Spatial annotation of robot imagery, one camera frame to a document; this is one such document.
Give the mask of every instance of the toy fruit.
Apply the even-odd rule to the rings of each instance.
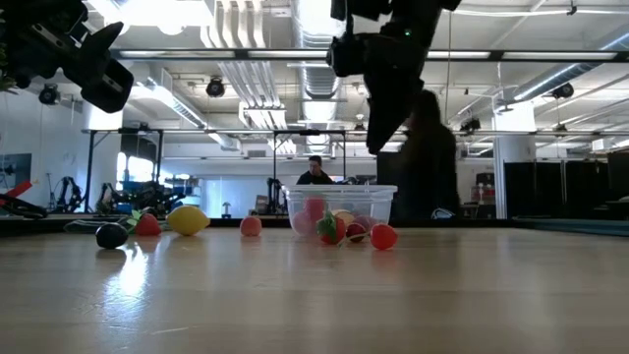
[[[152,214],[146,213],[142,215],[138,224],[136,224],[136,234],[138,236],[159,236],[161,227],[159,221]]]
[[[349,226],[347,226],[347,231],[345,232],[345,236],[347,236],[347,238],[354,243],[360,243],[361,241],[363,241],[365,236],[367,236],[367,230],[365,229],[363,225],[354,222],[354,223],[351,223]]]
[[[348,210],[344,210],[344,209],[333,210],[332,215],[343,219],[343,222],[345,222],[346,225],[349,225],[352,222],[354,222],[354,215],[352,215],[352,213],[349,212]]]
[[[372,231],[372,227],[377,224],[377,221],[371,216],[361,215],[354,219],[355,223],[363,225],[367,232]]]
[[[183,236],[193,236],[209,225],[209,219],[196,206],[179,206],[166,216],[168,225]]]
[[[323,219],[325,212],[325,201],[320,197],[308,197],[304,208],[312,222]]]
[[[114,250],[127,242],[129,232],[121,224],[110,222],[96,230],[96,244],[107,250]]]
[[[259,236],[262,221],[255,216],[247,216],[240,222],[240,233],[243,236]]]
[[[323,243],[336,245],[345,237],[345,222],[328,212],[323,219],[316,223],[316,234]]]
[[[386,224],[377,224],[372,228],[372,245],[383,251],[388,250],[397,243],[397,233]]]
[[[315,222],[311,221],[311,217],[303,210],[293,216],[293,229],[300,236],[312,236],[315,234]]]

